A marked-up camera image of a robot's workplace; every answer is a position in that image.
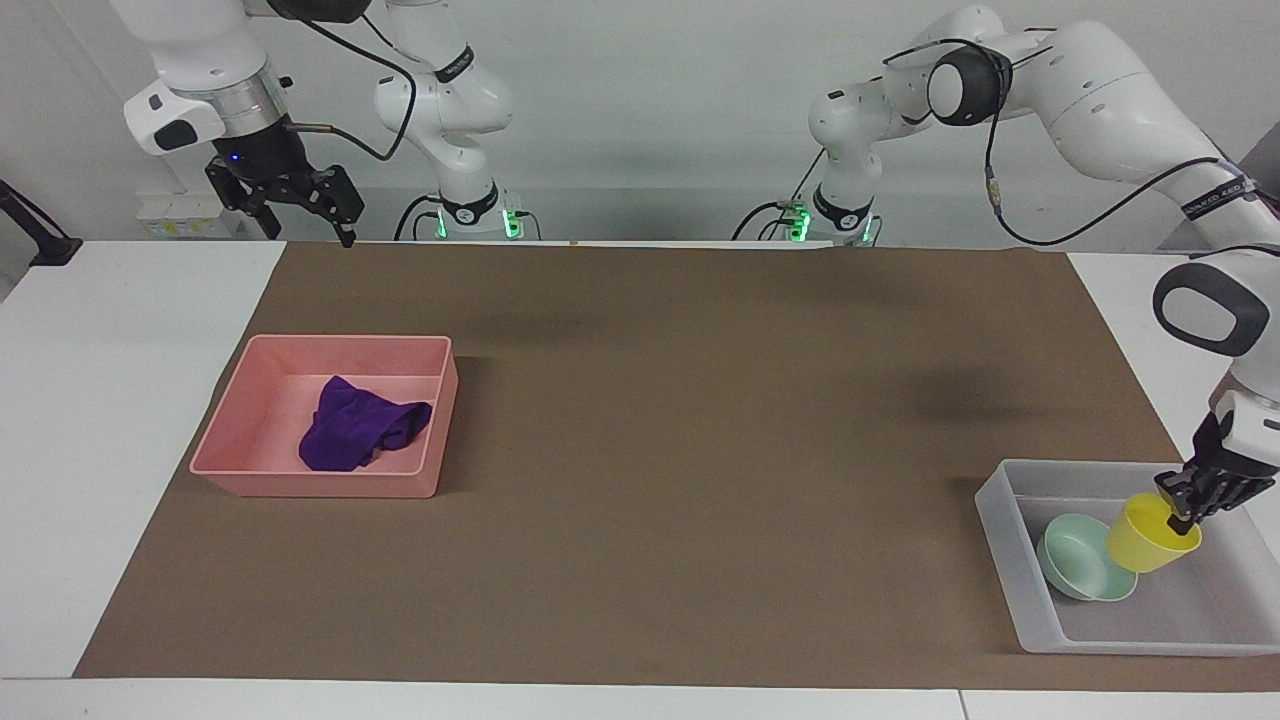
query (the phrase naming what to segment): brown paper mat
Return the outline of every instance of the brown paper mat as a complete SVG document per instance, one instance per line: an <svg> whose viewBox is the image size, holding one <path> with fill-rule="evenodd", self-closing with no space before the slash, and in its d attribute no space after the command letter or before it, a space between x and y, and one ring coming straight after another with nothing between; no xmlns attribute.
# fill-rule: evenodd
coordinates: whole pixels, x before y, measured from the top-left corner
<svg viewBox="0 0 1280 720"><path fill-rule="evenodd" d="M1280 691L1019 650L1000 460L1176 460L1062 255L292 245L256 333L452 336L442 493L178 470L77 676Z"/></svg>

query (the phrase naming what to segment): pink tray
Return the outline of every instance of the pink tray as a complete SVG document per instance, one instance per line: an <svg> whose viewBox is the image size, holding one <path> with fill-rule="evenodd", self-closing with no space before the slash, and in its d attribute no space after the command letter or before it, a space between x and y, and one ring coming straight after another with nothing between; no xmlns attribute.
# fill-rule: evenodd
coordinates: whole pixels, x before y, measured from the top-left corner
<svg viewBox="0 0 1280 720"><path fill-rule="evenodd" d="M392 402L430 402L431 421L412 445L366 468L312 471L298 457L298 442L334 375ZM255 336L191 471L246 497L431 497L457 389L447 337Z"/></svg>

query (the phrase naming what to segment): mint green bowl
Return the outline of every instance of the mint green bowl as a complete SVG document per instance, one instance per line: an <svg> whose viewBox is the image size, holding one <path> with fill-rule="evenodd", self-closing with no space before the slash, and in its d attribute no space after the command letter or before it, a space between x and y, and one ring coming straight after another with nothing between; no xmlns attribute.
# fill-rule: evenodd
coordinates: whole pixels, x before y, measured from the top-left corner
<svg viewBox="0 0 1280 720"><path fill-rule="evenodd" d="M1060 515L1036 546L1041 571L1051 585L1075 600L1119 602L1138 587L1138 574L1107 553L1105 523L1088 515Z"/></svg>

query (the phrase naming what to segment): yellow bowl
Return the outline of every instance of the yellow bowl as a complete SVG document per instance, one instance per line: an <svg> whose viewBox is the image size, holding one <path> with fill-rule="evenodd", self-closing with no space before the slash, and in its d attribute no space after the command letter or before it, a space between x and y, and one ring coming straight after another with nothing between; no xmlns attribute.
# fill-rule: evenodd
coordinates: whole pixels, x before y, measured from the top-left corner
<svg viewBox="0 0 1280 720"><path fill-rule="evenodd" d="M1152 493L1135 495L1111 525L1107 552L1116 565L1134 573L1151 573L1199 547L1199 525L1179 536L1169 527L1169 503Z"/></svg>

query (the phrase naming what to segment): purple towel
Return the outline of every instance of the purple towel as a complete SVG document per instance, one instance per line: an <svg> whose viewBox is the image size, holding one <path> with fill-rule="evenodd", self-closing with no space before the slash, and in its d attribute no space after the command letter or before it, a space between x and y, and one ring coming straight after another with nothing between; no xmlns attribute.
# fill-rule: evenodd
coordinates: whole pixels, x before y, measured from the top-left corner
<svg viewBox="0 0 1280 720"><path fill-rule="evenodd" d="M320 391L298 455L312 470L349 473L372 462L378 450L408 447L430 419L426 402L396 405L334 375Z"/></svg>

